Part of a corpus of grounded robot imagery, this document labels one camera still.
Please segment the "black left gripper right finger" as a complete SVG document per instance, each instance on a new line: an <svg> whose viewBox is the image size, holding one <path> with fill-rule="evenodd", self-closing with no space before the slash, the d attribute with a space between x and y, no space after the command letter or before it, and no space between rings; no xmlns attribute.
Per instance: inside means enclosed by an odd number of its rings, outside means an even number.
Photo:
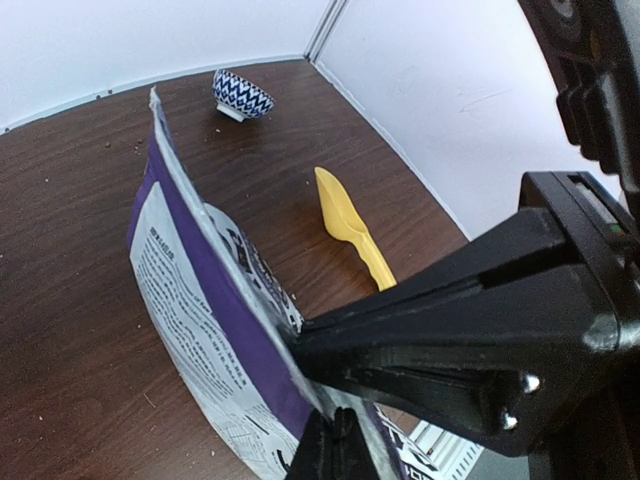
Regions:
<svg viewBox="0 0 640 480"><path fill-rule="evenodd" d="M625 212L589 173L528 172L514 215L291 350L317 383L528 454L624 367Z"/></svg>

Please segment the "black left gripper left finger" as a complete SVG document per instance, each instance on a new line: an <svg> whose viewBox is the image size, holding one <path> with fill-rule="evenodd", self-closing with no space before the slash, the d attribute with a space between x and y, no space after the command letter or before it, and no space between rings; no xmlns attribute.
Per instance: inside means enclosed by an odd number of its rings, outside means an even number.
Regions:
<svg viewBox="0 0 640 480"><path fill-rule="evenodd" d="M379 479L355 411L338 408L328 420L314 410L285 479Z"/></svg>

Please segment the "purple pet food bag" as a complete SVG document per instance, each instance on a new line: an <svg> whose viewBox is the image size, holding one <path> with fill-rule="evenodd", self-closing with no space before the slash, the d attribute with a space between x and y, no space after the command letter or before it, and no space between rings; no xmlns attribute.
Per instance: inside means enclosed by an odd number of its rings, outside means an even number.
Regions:
<svg viewBox="0 0 640 480"><path fill-rule="evenodd" d="M149 316L211 427L259 478L292 468L313 412L354 410L380 479L439 469L378 407L306 380L286 348L304 319L231 218L198 194L176 155L161 100L127 243Z"/></svg>

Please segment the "yellow plastic scoop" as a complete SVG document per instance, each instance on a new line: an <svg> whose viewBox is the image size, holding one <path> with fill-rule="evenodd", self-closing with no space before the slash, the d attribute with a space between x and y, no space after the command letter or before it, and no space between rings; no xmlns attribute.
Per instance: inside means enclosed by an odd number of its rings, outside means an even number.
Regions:
<svg viewBox="0 0 640 480"><path fill-rule="evenodd" d="M322 167L315 167L314 174L326 231L355 248L379 291L396 286L394 274L344 186Z"/></svg>

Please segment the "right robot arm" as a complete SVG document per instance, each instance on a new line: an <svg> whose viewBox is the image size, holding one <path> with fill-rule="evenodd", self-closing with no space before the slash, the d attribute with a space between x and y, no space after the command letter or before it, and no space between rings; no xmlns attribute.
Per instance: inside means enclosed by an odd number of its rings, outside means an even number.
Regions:
<svg viewBox="0 0 640 480"><path fill-rule="evenodd" d="M568 141L639 193L639 3L521 1Z"/></svg>

